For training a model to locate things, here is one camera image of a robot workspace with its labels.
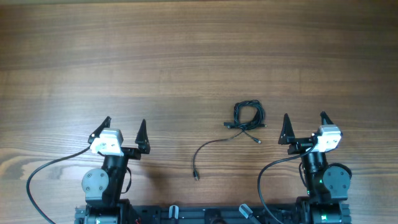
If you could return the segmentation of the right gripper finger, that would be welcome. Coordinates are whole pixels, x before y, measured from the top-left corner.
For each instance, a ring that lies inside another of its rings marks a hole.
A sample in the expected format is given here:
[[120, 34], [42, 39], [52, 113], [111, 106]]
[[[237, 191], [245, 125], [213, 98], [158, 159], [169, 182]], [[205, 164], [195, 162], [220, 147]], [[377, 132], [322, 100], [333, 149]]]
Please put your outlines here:
[[329, 118], [329, 116], [326, 114], [325, 111], [322, 111], [320, 113], [320, 117], [321, 117], [322, 125], [332, 125], [333, 124], [332, 120]]
[[292, 128], [292, 124], [288, 114], [284, 115], [284, 120], [282, 124], [282, 130], [280, 132], [280, 138], [278, 140], [278, 144], [286, 145], [292, 144], [295, 141], [295, 134]]

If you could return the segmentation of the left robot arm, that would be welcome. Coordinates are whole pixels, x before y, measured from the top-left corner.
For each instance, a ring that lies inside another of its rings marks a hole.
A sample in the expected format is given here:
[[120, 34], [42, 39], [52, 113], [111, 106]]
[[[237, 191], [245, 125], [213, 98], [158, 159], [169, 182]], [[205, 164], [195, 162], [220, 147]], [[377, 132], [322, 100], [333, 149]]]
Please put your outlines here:
[[129, 160], [139, 160], [142, 154], [150, 153], [146, 120], [142, 120], [135, 143], [137, 147], [123, 147], [120, 129], [111, 127], [111, 118], [106, 119], [88, 138], [89, 149], [104, 157], [99, 169], [89, 170], [82, 178], [86, 206], [75, 209], [75, 223], [122, 224], [141, 223], [140, 215], [128, 199], [122, 199], [123, 183], [130, 174]]

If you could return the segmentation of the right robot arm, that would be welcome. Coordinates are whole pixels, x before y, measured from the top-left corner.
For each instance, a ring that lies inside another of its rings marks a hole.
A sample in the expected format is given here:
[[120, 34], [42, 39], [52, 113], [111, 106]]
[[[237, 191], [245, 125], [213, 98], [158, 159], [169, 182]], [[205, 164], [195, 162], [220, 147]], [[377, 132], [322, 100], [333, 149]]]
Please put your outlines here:
[[295, 203], [293, 222], [333, 223], [352, 222], [348, 199], [352, 171], [340, 163], [328, 163], [326, 154], [339, 145], [343, 133], [323, 111], [321, 125], [310, 137], [297, 138], [287, 114], [284, 115], [279, 144], [288, 145], [289, 155], [301, 158], [301, 176], [307, 188], [307, 196]]

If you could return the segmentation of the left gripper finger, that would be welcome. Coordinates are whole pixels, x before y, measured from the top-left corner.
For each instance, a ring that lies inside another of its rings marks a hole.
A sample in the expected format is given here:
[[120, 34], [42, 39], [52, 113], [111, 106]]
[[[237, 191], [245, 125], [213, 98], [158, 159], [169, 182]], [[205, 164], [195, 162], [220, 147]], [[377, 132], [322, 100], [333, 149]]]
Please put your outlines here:
[[141, 154], [150, 154], [150, 142], [147, 135], [146, 120], [143, 119], [136, 136], [135, 143]]
[[89, 135], [88, 144], [92, 144], [95, 138], [98, 138], [105, 128], [109, 128], [111, 124], [111, 117], [107, 116], [105, 120]]

